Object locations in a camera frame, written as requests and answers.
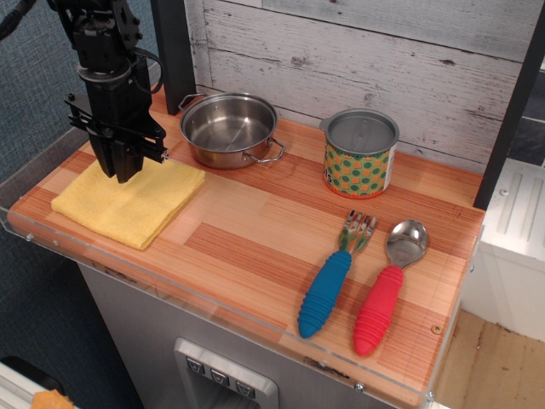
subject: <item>metal spoon head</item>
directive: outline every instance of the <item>metal spoon head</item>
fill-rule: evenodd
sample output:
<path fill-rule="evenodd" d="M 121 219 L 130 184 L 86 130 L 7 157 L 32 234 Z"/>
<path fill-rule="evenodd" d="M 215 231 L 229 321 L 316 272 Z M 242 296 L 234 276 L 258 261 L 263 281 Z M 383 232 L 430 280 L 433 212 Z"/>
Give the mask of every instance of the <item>metal spoon head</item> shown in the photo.
<path fill-rule="evenodd" d="M 416 220 L 405 220 L 393 228 L 386 243 L 392 263 L 401 268 L 420 260 L 427 247 L 427 233 Z"/>

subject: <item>screw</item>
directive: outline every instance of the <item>screw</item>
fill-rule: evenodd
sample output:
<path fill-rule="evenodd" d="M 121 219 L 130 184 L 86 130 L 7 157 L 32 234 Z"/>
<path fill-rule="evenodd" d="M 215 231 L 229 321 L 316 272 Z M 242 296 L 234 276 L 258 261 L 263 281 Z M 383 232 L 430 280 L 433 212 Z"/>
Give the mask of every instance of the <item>screw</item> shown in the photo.
<path fill-rule="evenodd" d="M 354 389 L 356 390 L 356 392 L 363 394 L 365 391 L 365 385 L 363 385 L 361 382 L 358 382 L 354 385 Z"/>
<path fill-rule="evenodd" d="M 443 328 L 441 328 L 441 325 L 432 325 L 432 332 L 435 335 L 441 335 L 443 333 Z"/>

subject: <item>white wooden wall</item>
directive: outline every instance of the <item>white wooden wall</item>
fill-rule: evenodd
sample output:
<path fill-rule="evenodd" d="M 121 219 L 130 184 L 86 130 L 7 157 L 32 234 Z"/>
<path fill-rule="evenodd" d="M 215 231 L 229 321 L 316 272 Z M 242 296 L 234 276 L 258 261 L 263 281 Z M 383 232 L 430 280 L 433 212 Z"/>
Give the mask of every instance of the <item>white wooden wall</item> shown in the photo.
<path fill-rule="evenodd" d="M 198 88 L 318 127 L 351 107 L 399 151 L 482 173 L 543 0 L 186 0 Z"/>

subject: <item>wooden cutting board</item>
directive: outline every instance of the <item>wooden cutting board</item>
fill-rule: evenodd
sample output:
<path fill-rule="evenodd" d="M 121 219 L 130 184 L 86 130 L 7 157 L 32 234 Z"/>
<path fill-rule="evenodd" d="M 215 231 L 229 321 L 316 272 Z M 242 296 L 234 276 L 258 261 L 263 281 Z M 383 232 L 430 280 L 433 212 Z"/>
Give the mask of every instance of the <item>wooden cutting board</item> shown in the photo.
<path fill-rule="evenodd" d="M 274 137 L 286 150 L 278 162 L 212 170 L 191 157 L 181 137 L 180 114 L 166 114 L 163 94 L 154 96 L 151 112 L 167 130 L 170 160 L 205 169 L 207 175 L 150 247 L 138 251 L 120 245 L 51 210 L 51 199 L 95 160 L 89 145 L 12 207 L 14 228 L 328 376 L 352 385 L 363 382 L 367 391 L 396 405 L 419 406 L 433 387 L 483 221 L 484 212 L 472 207 L 481 176 L 396 153 L 383 194 L 346 199 L 324 183 L 320 130 L 280 120 Z M 277 153 L 273 146 L 269 156 Z M 296 326 L 299 307 L 314 276 L 337 250 L 351 209 L 377 216 L 376 232 L 355 255 L 322 331 L 302 340 Z M 404 270 L 387 335 L 362 358 L 353 351 L 353 324 L 389 263 L 389 232 L 406 219 L 426 227 L 427 254 Z"/>

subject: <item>black metal frame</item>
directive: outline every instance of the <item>black metal frame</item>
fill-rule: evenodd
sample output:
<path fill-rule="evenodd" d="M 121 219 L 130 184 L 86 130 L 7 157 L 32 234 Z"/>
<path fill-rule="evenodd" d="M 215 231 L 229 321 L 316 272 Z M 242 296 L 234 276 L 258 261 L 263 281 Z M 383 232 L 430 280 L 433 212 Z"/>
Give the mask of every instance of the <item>black metal frame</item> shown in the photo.
<path fill-rule="evenodd" d="M 483 180 L 480 184 L 474 207 L 486 210 L 496 188 L 497 180 L 502 173 L 503 165 L 508 157 L 509 148 L 513 142 L 520 119 L 530 97 L 531 90 L 536 82 L 539 68 L 545 57 L 545 4 L 537 20 L 536 30 L 530 41 L 525 60 L 520 69 L 519 79 L 514 86 L 513 95 L 498 133 L 492 154 L 486 166 Z"/>
<path fill-rule="evenodd" d="M 183 0 L 152 0 L 159 59 L 163 62 L 167 112 L 176 115 L 184 96 L 195 94 L 191 39 Z"/>

